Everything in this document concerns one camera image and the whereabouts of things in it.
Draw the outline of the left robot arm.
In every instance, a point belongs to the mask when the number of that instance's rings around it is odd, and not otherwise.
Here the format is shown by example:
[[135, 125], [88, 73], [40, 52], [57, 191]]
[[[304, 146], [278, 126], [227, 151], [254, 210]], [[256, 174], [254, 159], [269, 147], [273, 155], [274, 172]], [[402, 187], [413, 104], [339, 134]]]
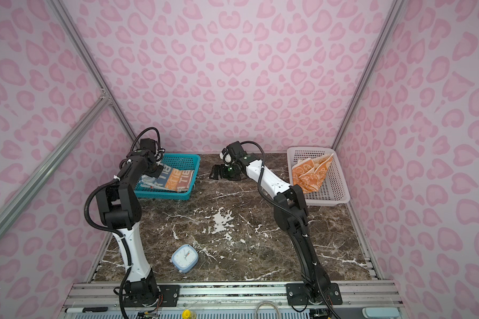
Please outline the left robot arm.
[[133, 150], [122, 162], [119, 172], [95, 195], [102, 226], [113, 233], [125, 266], [119, 286], [120, 302], [125, 307], [152, 306], [160, 298], [154, 272], [146, 260], [140, 234], [142, 207], [134, 192], [146, 172], [158, 168], [151, 150]]

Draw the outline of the white plastic basket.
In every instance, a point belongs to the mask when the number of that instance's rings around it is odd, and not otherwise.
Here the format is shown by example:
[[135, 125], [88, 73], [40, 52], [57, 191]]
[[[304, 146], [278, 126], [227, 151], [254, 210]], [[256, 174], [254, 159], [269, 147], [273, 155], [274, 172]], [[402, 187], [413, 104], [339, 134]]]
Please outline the white plastic basket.
[[336, 152], [331, 148], [318, 146], [293, 146], [287, 149], [287, 164], [290, 173], [290, 182], [294, 183], [292, 167], [299, 160], [317, 158], [323, 155], [332, 155], [331, 165], [319, 191], [305, 194], [308, 206], [333, 207], [347, 204], [351, 196]]

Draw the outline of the teal plastic basket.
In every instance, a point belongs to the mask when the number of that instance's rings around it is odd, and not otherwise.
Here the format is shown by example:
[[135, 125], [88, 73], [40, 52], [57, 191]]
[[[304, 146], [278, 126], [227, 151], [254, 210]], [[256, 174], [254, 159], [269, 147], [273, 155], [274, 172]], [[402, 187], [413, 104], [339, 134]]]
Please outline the teal plastic basket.
[[165, 154], [162, 172], [158, 178], [143, 175], [135, 194], [145, 199], [171, 199], [186, 201], [190, 199], [201, 157], [195, 154]]

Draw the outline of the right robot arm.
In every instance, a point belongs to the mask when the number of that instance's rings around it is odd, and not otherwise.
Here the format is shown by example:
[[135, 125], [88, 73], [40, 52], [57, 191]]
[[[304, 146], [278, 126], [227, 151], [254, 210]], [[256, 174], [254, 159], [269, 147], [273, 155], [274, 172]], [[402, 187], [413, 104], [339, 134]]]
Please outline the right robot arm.
[[329, 308], [342, 304], [339, 286], [331, 282], [311, 241], [303, 191], [270, 171], [254, 154], [238, 158], [227, 154], [222, 161], [223, 164], [213, 167], [211, 179], [240, 180], [245, 175], [257, 183], [259, 194], [273, 207], [276, 224], [288, 235], [295, 249], [309, 303]]

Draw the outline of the striped rabbit text towel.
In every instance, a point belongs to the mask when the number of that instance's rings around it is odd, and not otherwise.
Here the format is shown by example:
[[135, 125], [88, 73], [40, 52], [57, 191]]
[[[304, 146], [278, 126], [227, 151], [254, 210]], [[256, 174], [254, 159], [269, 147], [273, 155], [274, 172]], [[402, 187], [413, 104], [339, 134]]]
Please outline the striped rabbit text towel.
[[164, 170], [159, 178], [154, 179], [143, 175], [138, 187], [149, 190], [185, 193], [190, 190], [194, 170], [179, 170], [164, 164]]

